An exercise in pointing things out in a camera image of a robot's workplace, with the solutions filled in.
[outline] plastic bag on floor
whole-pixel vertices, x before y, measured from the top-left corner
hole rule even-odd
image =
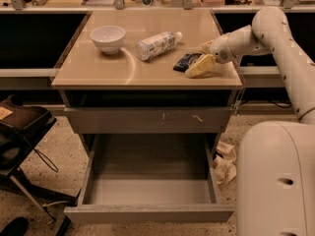
[[[236,167],[233,163],[236,160],[236,152],[234,146],[223,142],[218,143],[217,152],[222,157],[217,155],[214,160],[215,176],[217,184],[224,185],[236,177]]]

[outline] orange tag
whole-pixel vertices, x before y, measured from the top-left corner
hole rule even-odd
[[[0,106],[0,120],[3,120],[4,118],[8,117],[11,114],[13,114],[12,111],[10,111],[7,108]]]

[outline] drawer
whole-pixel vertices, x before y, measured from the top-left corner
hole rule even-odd
[[[215,135],[115,134],[94,140],[73,222],[223,222],[209,145]]]
[[[230,107],[68,107],[79,134],[222,133]]]

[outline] table top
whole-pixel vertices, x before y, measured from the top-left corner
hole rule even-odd
[[[126,30],[123,47],[106,55],[90,39],[93,29],[117,25]],[[139,40],[163,31],[181,31],[173,50],[149,62],[137,58]],[[92,12],[65,62],[55,76],[56,89],[239,89],[233,64],[217,64],[209,78],[188,79],[173,66],[187,52],[220,35],[209,9],[102,9]]]

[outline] concrete floor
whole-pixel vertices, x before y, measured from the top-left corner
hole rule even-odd
[[[59,168],[55,173],[41,159],[32,153],[22,164],[28,178],[36,185],[53,189],[69,195],[77,195],[85,176],[88,158],[80,140],[73,134],[65,117],[57,117],[58,121],[38,148],[46,154]],[[267,120],[296,121],[290,111],[243,111],[239,116],[231,116],[226,131],[221,140],[235,145],[238,150],[241,138],[253,125]],[[221,201],[224,204],[235,205],[236,180],[220,187]],[[49,211],[57,218],[53,224],[48,224],[46,214],[25,196],[0,191],[0,230],[12,219],[23,216],[29,221],[26,235],[55,235],[63,221],[64,206],[50,206]],[[236,235],[236,214],[227,223],[185,223],[185,224],[71,224],[66,235]]]

